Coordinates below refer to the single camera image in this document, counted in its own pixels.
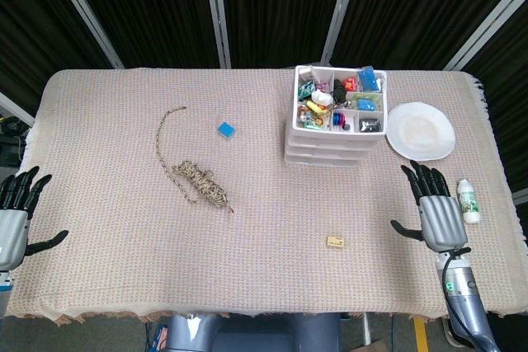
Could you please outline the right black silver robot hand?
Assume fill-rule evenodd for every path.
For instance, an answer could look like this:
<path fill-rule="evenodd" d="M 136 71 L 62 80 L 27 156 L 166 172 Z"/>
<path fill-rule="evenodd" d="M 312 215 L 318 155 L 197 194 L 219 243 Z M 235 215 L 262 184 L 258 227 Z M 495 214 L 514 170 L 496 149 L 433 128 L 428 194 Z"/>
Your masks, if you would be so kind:
<path fill-rule="evenodd" d="M 401 236 L 425 242 L 436 253 L 459 251 L 468 242 L 464 220 L 457 200 L 450 195 L 444 175 L 436 168 L 411 160 L 401 166 L 412 191 L 421 221 L 421 229 L 405 228 L 391 220 Z"/>

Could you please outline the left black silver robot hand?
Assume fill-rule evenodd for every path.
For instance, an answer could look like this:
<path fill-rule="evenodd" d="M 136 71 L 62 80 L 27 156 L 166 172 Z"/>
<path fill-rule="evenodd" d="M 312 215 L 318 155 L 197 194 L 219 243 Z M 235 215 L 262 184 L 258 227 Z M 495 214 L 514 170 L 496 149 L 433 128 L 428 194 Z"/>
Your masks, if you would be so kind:
<path fill-rule="evenodd" d="M 1 272 L 17 268 L 27 256 L 59 245 L 68 235 L 62 230 L 53 238 L 29 243 L 31 220 L 45 186 L 51 181 L 50 174 L 34 181 L 38 166 L 18 176 L 10 175 L 1 182 Z"/>

